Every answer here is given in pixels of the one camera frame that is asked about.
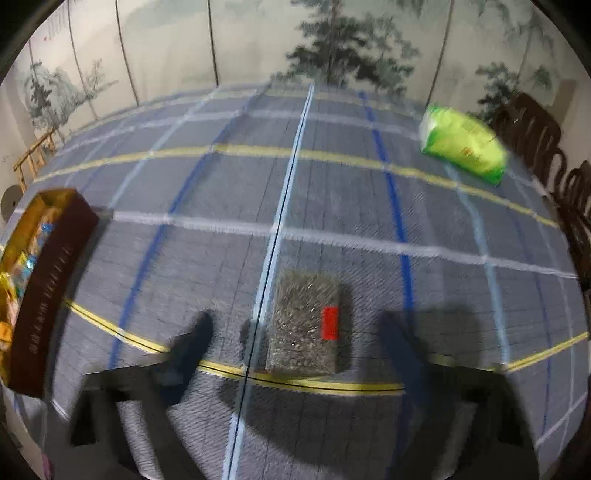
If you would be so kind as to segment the grey sesame bar pack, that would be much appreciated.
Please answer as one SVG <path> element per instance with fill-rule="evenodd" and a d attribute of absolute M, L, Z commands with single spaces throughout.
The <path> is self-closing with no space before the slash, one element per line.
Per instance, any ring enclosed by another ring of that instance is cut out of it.
<path fill-rule="evenodd" d="M 274 297 L 266 370 L 287 377 L 334 374 L 340 303 L 341 287 L 334 277 L 284 271 Z"/>

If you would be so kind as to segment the painted folding screen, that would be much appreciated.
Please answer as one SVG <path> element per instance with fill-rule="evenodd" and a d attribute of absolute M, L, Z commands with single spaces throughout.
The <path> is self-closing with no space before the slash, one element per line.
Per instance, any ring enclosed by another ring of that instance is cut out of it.
<path fill-rule="evenodd" d="M 529 1 L 66 1 L 1 85 L 12 149 L 180 92 L 365 88 L 483 119 L 524 92 L 570 125 L 589 81 Z"/>

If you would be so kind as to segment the blue plaid tablecloth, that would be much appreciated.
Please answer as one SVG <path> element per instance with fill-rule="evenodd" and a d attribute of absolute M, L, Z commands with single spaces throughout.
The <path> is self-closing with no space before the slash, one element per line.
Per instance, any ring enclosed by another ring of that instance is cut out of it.
<path fill-rule="evenodd" d="M 214 336 L 172 411 L 212 479 L 379 479 L 408 419 L 376 324 L 503 367 L 548 475 L 578 429 L 586 312 L 566 241 L 526 170 L 491 186 L 419 146 L 419 111 L 352 91 L 249 88 L 167 98 L 71 136 L 30 187 L 102 214 L 68 295 L 49 445 L 85 373 L 165 349 L 200 310 Z M 266 372 L 284 272 L 342 286 L 335 374 Z"/>

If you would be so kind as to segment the gold red tin box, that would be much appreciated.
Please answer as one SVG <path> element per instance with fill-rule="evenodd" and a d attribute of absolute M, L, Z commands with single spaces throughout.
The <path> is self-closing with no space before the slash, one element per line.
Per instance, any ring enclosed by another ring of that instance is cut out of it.
<path fill-rule="evenodd" d="M 37 193 L 1 256 L 1 380 L 41 399 L 56 317 L 99 218 L 75 189 Z"/>

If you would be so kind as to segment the round stone disc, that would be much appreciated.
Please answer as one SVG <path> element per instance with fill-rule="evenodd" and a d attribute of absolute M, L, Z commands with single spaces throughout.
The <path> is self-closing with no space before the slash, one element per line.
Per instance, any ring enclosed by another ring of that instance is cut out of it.
<path fill-rule="evenodd" d="M 9 186 L 3 193 L 1 198 L 1 215 L 5 222 L 7 222 L 18 203 L 23 196 L 23 191 L 19 185 Z"/>

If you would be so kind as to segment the green tissue pack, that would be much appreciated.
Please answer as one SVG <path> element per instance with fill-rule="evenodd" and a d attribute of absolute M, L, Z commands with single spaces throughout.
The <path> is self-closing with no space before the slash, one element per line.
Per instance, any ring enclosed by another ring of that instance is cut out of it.
<path fill-rule="evenodd" d="M 509 152 L 497 134 L 475 117 L 450 107 L 429 105 L 419 126 L 421 151 L 498 185 Z"/>

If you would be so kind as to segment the dark wooden chair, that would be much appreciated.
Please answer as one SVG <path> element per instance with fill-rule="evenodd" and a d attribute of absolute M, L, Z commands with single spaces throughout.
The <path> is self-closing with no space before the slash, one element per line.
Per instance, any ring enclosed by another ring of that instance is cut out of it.
<path fill-rule="evenodd" d="M 590 161 L 568 173 L 559 171 L 552 193 L 579 284 L 590 294 Z"/>
<path fill-rule="evenodd" d="M 559 190 L 567 157 L 560 148 L 561 127 L 546 109 L 530 95 L 518 93 L 495 110 L 490 125 L 543 186 L 552 181 L 553 190 Z"/>

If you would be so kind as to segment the bamboo chair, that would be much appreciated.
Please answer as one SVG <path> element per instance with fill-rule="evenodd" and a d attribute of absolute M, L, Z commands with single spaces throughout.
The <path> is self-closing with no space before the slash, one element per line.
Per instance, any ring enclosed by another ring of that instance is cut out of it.
<path fill-rule="evenodd" d="M 12 170 L 22 192 L 37 178 L 39 171 L 47 164 L 47 159 L 56 153 L 57 147 L 53 139 L 55 133 L 55 128 L 47 130 L 13 164 Z"/>

